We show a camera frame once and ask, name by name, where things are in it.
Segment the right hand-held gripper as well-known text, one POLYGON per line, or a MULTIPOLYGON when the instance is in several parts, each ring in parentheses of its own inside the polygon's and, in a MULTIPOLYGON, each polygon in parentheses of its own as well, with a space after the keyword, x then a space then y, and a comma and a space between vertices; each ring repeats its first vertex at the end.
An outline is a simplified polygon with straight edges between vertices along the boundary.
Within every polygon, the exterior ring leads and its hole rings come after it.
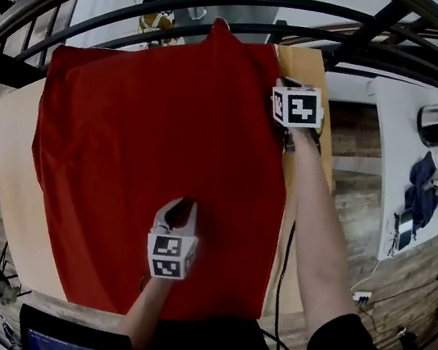
POLYGON ((281 76, 272 88, 271 100, 272 118, 283 131, 286 152, 295 150, 292 129, 307 129, 318 145, 324 112, 320 88, 281 76))

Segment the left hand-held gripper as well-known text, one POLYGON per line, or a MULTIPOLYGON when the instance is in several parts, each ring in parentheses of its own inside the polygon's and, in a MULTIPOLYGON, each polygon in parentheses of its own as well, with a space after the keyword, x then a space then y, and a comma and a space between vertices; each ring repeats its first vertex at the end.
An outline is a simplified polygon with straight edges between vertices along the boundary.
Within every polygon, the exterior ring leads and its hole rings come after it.
MULTIPOLYGON (((156 228, 148 233, 147 258, 153 278, 184 280, 193 265, 198 238, 169 230, 171 225, 167 220, 167 213, 181 201, 182 198, 176 198, 160 208, 154 217, 153 225, 156 228)), ((195 233, 197 210, 197 202, 184 199, 180 232, 195 233)))

